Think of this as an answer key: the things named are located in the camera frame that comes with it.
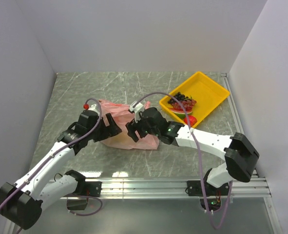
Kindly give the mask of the pink plastic bag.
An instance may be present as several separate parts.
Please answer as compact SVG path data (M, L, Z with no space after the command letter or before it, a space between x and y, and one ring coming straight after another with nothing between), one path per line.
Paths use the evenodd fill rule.
M140 150L156 150L159 146L159 139L156 136L146 135L144 138L139 138L138 142L134 142L127 135L126 124L134 118L134 114L129 112L128 104L117 104L112 103L108 100L99 100L102 110L102 116L105 117L107 113L110 113L122 130L122 132L114 137L105 139L101 141L104 145L108 147L118 148L118 149L140 149Z

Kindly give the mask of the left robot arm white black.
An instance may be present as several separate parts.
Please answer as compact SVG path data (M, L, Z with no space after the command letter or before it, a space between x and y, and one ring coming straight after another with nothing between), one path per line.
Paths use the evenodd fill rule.
M63 131L47 155L26 175L14 184L4 183L0 188L0 215L30 229L42 212L61 197L80 196L86 190L85 176L71 170L61 180L49 185L58 170L89 141L98 142L117 136L122 132L111 114L105 122L100 113L84 110L78 121Z

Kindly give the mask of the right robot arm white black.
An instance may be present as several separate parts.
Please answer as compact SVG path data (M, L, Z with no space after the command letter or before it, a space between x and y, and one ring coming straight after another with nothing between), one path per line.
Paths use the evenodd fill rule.
M209 169L200 182L200 190L207 196L215 195L233 180L250 182L259 153L244 134L217 135L179 122L166 121L154 107L145 109L131 106L129 112L134 118L126 124L126 128L134 142L152 135L164 144L198 149L224 160L222 165Z

